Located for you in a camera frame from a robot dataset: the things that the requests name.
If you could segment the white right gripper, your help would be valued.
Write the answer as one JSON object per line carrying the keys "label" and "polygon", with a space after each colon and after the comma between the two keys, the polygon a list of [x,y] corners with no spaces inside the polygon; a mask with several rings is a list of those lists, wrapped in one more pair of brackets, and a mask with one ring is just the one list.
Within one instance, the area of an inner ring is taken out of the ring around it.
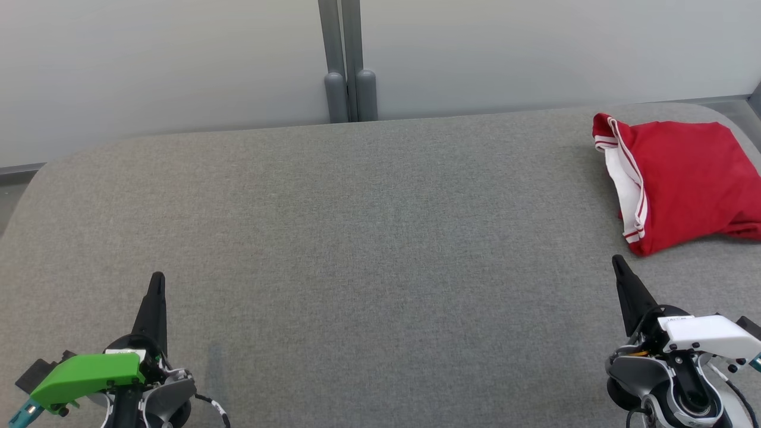
{"label": "white right gripper", "polygon": [[[622,255],[612,256],[625,335],[631,338],[657,301]],[[723,358],[754,358],[761,342],[722,314],[656,315],[636,336],[635,345],[650,355],[675,351],[709,353]]]}

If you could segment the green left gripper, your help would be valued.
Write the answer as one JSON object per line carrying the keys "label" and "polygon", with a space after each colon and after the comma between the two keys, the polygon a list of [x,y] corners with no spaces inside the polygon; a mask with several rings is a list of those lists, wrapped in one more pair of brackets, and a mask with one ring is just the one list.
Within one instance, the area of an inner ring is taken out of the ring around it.
{"label": "green left gripper", "polygon": [[162,272],[150,277],[131,333],[109,344],[102,353],[71,355],[56,363],[36,382],[30,398],[48,411],[58,411],[97,392],[166,379],[168,317]]}

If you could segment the red and white jersey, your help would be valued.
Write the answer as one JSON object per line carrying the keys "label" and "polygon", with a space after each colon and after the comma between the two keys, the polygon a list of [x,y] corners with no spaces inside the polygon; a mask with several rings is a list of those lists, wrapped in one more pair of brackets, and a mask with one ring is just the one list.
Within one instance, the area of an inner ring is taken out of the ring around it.
{"label": "red and white jersey", "polygon": [[725,125],[628,125],[599,113],[592,136],[633,254],[650,256],[720,235],[733,222],[761,221],[761,174]]}

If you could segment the grey fabric sofa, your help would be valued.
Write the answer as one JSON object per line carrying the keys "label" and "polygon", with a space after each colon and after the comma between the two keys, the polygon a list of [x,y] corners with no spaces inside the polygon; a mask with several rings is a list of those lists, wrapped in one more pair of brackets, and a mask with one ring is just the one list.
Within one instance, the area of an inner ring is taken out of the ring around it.
{"label": "grey fabric sofa", "polygon": [[48,162],[0,238],[0,426],[38,358],[99,353],[166,276],[168,352],[235,428],[624,428],[612,255],[658,303],[761,323],[761,244],[639,258],[593,116],[682,103],[174,134]]}

